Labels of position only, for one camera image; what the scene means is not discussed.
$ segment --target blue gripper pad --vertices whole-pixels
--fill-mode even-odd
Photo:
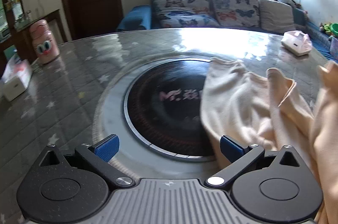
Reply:
[[[222,154],[231,162],[235,162],[248,152],[248,148],[245,148],[235,139],[230,136],[224,135],[221,137],[220,147]]]
[[[119,151],[120,140],[116,134],[104,138],[100,142],[89,147],[89,150],[105,162],[109,162]]]

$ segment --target metal pivot screw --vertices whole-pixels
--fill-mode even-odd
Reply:
[[[207,182],[210,184],[210,185],[213,185],[213,186],[219,186],[219,185],[222,185],[224,183],[224,179],[222,177],[218,177],[218,176],[212,176],[212,177],[209,177],[207,179]]]
[[[119,177],[119,178],[116,178],[116,183],[121,186],[127,186],[132,183],[132,179],[129,177]]]

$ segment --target round black knob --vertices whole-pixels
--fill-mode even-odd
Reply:
[[[259,189],[263,195],[273,200],[290,200],[299,193],[297,184],[282,178],[265,180]]]
[[[41,194],[49,200],[62,201],[73,198],[79,190],[80,185],[75,180],[56,178],[42,185]]]

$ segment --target black cooking surface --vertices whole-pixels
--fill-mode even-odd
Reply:
[[[145,139],[177,154],[213,155],[199,116],[208,67],[203,61],[174,61],[154,67],[136,80],[127,110]]]

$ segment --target green toy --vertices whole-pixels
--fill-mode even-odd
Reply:
[[[319,24],[319,30],[321,32],[325,32],[327,35],[334,35],[338,37],[338,24],[334,23],[326,23],[326,24]]]
[[[334,36],[338,37],[338,24],[331,24],[330,28]]]

